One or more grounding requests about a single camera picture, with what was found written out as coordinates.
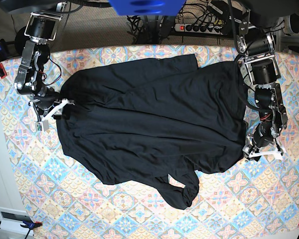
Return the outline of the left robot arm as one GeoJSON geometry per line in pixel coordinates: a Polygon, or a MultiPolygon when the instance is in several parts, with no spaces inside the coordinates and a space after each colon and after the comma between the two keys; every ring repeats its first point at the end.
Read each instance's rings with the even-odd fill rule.
{"type": "Polygon", "coordinates": [[[257,111],[260,123],[253,134],[246,136],[243,148],[247,160],[257,161],[264,155],[281,158],[284,149],[277,138],[287,128],[288,116],[283,103],[279,65],[273,33],[277,31],[279,18],[291,15],[299,9],[299,0],[241,0],[242,18],[235,23],[232,2],[228,1],[235,48],[238,51],[234,63],[245,65],[254,89],[255,105],[239,94],[240,100],[257,111]]]}

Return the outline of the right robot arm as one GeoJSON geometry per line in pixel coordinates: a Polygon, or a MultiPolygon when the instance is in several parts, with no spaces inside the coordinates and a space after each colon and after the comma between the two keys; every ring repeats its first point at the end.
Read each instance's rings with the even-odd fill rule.
{"type": "Polygon", "coordinates": [[[14,88],[19,95],[29,99],[37,118],[38,131],[49,129],[49,119],[62,116],[63,108],[73,104],[62,99],[50,83],[44,65],[51,60],[49,43],[55,40],[59,24],[66,14],[64,0],[0,0],[0,9],[8,14],[29,12],[30,19],[20,31],[21,63],[14,80],[14,88]]]}

